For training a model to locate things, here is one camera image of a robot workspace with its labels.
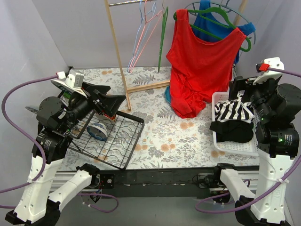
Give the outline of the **black tank top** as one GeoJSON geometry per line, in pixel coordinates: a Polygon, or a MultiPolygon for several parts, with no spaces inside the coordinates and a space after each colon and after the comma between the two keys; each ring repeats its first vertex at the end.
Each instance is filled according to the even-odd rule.
{"type": "Polygon", "coordinates": [[[233,141],[247,143],[253,138],[253,123],[241,120],[228,120],[225,122],[213,121],[210,130],[216,133],[216,142],[233,141]]]}

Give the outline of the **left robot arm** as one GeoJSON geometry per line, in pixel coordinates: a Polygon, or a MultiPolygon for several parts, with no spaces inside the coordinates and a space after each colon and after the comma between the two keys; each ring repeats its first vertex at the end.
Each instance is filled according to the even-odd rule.
{"type": "Polygon", "coordinates": [[[109,86],[83,83],[70,88],[53,79],[52,83],[70,95],[68,104],[59,97],[47,97],[37,112],[38,135],[33,139],[32,165],[24,193],[15,207],[10,207],[6,221],[13,225],[53,226],[63,208],[81,190],[96,188],[99,169],[91,164],[77,167],[77,172],[59,189],[51,192],[55,174],[61,166],[73,138],[70,131],[89,113],[114,116],[125,100],[124,95],[108,95],[109,86]]]}

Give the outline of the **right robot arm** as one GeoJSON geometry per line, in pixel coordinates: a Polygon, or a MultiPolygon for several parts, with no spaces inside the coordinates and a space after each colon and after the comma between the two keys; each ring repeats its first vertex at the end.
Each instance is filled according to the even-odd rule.
{"type": "Polygon", "coordinates": [[[299,134],[292,121],[301,109],[301,91],[292,84],[279,84],[269,78],[255,84],[255,78],[236,78],[230,84],[229,97],[243,91],[259,122],[256,139],[260,159],[256,193],[252,193],[231,164],[215,167],[213,183],[226,186],[235,201],[237,221],[245,226],[284,226],[285,189],[288,176],[301,159],[297,155],[299,134]]]}

